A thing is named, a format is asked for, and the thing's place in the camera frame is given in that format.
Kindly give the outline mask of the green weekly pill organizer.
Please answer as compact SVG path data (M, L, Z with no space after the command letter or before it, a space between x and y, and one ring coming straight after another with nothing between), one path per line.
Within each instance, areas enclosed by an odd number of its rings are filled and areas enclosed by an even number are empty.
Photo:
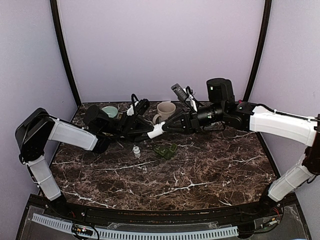
M160 157L170 160L176 154L177 148L178 145L173 143L170 147L157 145L153 150Z

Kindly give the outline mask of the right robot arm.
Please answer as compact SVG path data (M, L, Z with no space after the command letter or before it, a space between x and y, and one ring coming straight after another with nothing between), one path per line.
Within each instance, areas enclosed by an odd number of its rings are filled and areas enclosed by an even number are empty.
M287 194L304 182L320 174L320 118L306 117L271 109L262 103L236 101L232 82L225 78L213 78L206 82L209 106L198 101L193 92L179 84L171 87L178 100L185 105L161 123L165 132L191 134L216 122L244 132L267 133L294 140L306 146L298 162L284 176L275 180L255 205L255 213L266 217Z

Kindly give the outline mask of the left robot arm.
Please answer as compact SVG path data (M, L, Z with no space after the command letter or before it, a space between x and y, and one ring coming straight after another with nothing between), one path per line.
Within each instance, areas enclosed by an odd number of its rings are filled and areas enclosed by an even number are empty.
M146 133L153 130L153 126L142 117L150 102L147 99L132 98L131 103L130 108L119 118L109 117L97 105L90 106L83 118L85 127L49 115L40 107L16 129L19 160L27 166L31 178L52 202L50 208L58 217L67 218L71 208L61 199L63 194L46 162L47 142L56 141L101 154L119 138L131 142L143 141Z

